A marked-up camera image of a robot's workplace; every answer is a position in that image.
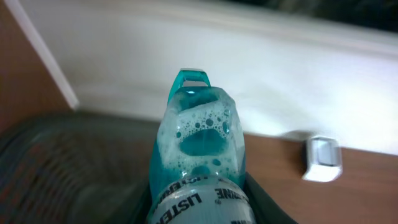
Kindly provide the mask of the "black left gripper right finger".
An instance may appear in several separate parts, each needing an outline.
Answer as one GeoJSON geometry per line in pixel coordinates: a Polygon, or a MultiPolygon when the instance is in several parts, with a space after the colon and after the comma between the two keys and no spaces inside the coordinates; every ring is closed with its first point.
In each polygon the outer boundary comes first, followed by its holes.
{"type": "Polygon", "coordinates": [[[258,224],[298,224],[247,172],[243,188],[258,224]]]}

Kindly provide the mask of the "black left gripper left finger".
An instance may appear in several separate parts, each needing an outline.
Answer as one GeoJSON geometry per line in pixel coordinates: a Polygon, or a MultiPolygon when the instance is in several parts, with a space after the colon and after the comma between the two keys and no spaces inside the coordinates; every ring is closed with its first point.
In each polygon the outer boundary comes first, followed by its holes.
{"type": "Polygon", "coordinates": [[[150,208],[152,206],[152,195],[149,184],[146,185],[141,197],[138,200],[137,207],[134,209],[132,224],[145,224],[150,208]]]}

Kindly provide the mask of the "blue mouthwash bottle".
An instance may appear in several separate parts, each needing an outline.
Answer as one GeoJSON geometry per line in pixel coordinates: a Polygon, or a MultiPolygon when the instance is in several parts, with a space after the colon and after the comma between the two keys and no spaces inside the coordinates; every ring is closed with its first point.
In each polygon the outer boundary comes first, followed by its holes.
{"type": "Polygon", "coordinates": [[[236,104],[202,70],[183,68],[150,160],[147,222],[254,223],[243,186],[246,152],[236,104]]]}

